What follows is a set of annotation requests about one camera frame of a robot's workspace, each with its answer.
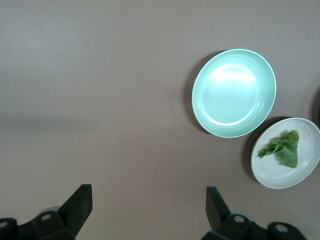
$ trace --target empty plate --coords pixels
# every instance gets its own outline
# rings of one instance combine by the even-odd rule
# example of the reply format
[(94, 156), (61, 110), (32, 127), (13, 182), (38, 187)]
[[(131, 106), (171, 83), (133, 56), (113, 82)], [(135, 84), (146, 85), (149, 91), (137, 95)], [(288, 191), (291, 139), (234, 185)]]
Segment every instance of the empty plate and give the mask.
[[(285, 132), (296, 130), (299, 134), (296, 168), (280, 165), (274, 154), (258, 157), (270, 140), (280, 138)], [(320, 130), (310, 120), (292, 117), (276, 122), (257, 139), (251, 155), (253, 175), (259, 183), (271, 189), (291, 187), (304, 180), (320, 159)]]
[(261, 55), (247, 49), (227, 50), (199, 72), (192, 89), (192, 108), (209, 133), (240, 137), (267, 118), (276, 89), (273, 69)]

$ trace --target white plate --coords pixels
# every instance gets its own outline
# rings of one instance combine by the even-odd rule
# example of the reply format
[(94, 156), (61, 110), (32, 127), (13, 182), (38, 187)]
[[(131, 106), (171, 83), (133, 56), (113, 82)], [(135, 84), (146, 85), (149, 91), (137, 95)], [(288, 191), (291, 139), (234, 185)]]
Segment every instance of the white plate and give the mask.
[[(292, 130), (299, 133), (296, 168), (280, 165), (274, 154), (258, 157), (258, 151), (265, 148), (271, 139), (279, 138)], [(283, 189), (304, 180), (315, 169), (319, 159), (319, 128), (310, 120), (292, 117), (276, 122), (261, 134), (252, 150), (251, 168), (253, 175), (262, 185), (271, 189)]]

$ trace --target dark object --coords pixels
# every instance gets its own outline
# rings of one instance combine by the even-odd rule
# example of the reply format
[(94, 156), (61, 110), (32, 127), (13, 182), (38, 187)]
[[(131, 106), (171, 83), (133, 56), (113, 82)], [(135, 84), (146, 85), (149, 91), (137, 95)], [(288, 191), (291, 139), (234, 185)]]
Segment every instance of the dark object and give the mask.
[(74, 240), (92, 208), (92, 187), (83, 184), (58, 211), (43, 212), (19, 226), (13, 218), (1, 218), (0, 240)]
[(202, 240), (307, 240), (294, 226), (272, 222), (264, 229), (240, 214), (232, 214), (216, 187), (207, 187), (205, 211), (212, 231)]
[[(17, 226), (0, 219), (0, 240), (75, 240), (93, 208), (92, 188), (81, 185), (58, 211), (47, 211)], [(272, 222), (264, 229), (247, 217), (232, 214), (216, 187), (207, 187), (206, 215), (212, 231), (202, 240), (306, 240), (294, 226)]]

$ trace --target table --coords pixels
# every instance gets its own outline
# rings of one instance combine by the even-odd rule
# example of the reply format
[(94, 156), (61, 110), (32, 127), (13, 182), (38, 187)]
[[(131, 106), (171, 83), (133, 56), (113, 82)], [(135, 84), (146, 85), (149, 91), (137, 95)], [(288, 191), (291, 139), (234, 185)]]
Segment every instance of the table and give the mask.
[[(78, 240), (200, 240), (216, 186), (258, 225), (320, 238), (320, 168), (275, 190), (250, 167), (278, 117), (319, 124), (319, 1), (0, 4), (0, 218), (23, 224), (92, 184)], [(191, 92), (204, 64), (235, 48), (268, 60), (277, 95), (265, 123), (227, 139), (199, 126)]]

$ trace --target lettuce leaf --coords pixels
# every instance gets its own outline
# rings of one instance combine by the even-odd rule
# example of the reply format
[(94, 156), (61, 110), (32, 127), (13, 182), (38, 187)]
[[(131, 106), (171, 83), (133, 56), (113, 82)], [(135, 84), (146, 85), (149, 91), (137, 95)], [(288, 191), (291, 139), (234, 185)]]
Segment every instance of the lettuce leaf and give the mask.
[(299, 134), (296, 130), (285, 133), (281, 138), (274, 138), (266, 148), (258, 151), (258, 156), (274, 154), (280, 165), (296, 168), (298, 164)]

